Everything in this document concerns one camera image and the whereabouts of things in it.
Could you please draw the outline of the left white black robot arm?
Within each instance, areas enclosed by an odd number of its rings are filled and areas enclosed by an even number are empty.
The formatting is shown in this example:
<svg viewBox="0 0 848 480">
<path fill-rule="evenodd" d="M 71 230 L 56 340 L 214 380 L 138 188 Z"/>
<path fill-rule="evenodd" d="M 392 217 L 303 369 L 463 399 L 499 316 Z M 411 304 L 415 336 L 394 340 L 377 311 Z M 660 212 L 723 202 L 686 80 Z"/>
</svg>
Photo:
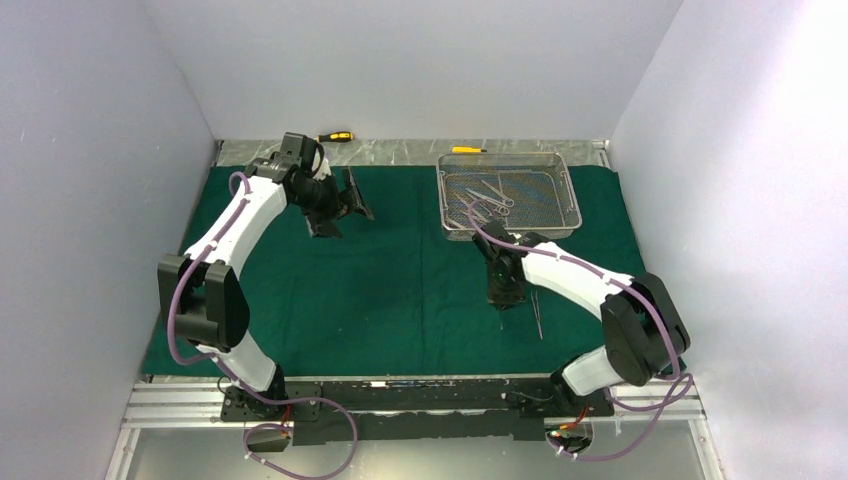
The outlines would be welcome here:
<svg viewBox="0 0 848 480">
<path fill-rule="evenodd" d="M 340 237 L 336 220 L 374 217 L 354 174 L 337 183 L 324 155 L 286 162 L 257 158 L 231 176 L 239 184 L 206 233 L 157 267 L 161 317 L 171 358 L 181 366 L 210 360 L 232 385 L 259 402 L 288 403 L 283 368 L 249 332 L 242 270 L 265 230 L 288 207 L 303 214 L 313 237 Z"/>
</svg>

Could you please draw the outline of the steel surgical scissors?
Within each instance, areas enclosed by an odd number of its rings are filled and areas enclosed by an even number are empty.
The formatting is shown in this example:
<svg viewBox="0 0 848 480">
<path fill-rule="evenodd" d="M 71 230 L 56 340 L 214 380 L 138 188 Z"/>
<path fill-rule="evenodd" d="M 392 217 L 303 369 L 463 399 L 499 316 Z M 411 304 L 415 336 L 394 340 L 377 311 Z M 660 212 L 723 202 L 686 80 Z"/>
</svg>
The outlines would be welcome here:
<svg viewBox="0 0 848 480">
<path fill-rule="evenodd" d="M 464 181 L 461 189 L 473 199 L 482 201 L 499 216 L 508 216 L 515 206 L 513 198 L 486 179 Z"/>
</svg>

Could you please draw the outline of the wire mesh instrument tray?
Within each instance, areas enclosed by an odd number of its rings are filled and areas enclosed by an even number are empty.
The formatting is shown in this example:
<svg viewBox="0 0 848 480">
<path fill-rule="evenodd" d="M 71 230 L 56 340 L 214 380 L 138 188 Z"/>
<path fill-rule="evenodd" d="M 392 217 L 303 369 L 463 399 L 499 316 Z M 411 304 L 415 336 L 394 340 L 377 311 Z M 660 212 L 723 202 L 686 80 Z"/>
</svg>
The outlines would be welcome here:
<svg viewBox="0 0 848 480">
<path fill-rule="evenodd" d="M 444 224 L 444 199 L 460 194 L 471 201 L 469 209 L 484 212 L 512 233 L 537 232 L 563 239 L 583 223 L 568 168 L 556 153 L 445 154 L 436 162 L 440 217 L 450 241 L 468 241 L 474 229 L 450 229 Z M 499 216 L 462 189 L 464 181 L 486 179 L 515 200 L 508 216 Z"/>
</svg>

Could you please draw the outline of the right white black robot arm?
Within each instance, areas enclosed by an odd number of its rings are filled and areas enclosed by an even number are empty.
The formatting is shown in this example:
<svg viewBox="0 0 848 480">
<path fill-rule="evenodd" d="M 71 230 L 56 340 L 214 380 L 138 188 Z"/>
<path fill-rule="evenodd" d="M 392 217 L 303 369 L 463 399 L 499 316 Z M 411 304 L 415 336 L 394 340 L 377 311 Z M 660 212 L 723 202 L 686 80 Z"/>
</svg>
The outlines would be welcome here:
<svg viewBox="0 0 848 480">
<path fill-rule="evenodd" d="M 618 384 L 677 380 L 690 336 L 663 281 L 653 274 L 617 273 L 581 259 L 537 234 L 512 234 L 498 221 L 474 228 L 487 267 L 488 301 L 510 308 L 527 286 L 549 290 L 593 315 L 600 346 L 566 361 L 552 376 L 568 394 L 584 397 Z"/>
</svg>

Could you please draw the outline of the steel surgical forceps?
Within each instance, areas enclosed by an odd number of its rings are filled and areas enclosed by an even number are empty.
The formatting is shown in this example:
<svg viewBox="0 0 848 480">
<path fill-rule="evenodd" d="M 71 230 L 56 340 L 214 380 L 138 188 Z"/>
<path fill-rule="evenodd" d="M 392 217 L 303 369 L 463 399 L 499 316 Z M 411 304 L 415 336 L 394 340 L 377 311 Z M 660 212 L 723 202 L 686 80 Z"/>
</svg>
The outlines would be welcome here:
<svg viewBox="0 0 848 480">
<path fill-rule="evenodd" d="M 476 208 L 469 209 L 471 201 L 460 194 L 451 194 L 444 199 L 444 224 L 450 229 L 471 229 L 470 218 L 483 225 L 489 217 Z"/>
</svg>

